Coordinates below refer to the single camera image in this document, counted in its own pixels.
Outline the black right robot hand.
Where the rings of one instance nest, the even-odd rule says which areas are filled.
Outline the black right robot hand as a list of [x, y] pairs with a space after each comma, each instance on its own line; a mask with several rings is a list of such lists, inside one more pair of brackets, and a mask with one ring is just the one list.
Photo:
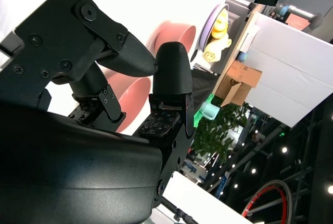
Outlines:
[[[141, 223], [194, 139], [185, 46], [156, 56], [92, 0], [47, 0], [1, 42], [1, 223]], [[101, 71], [153, 76], [134, 135]]]

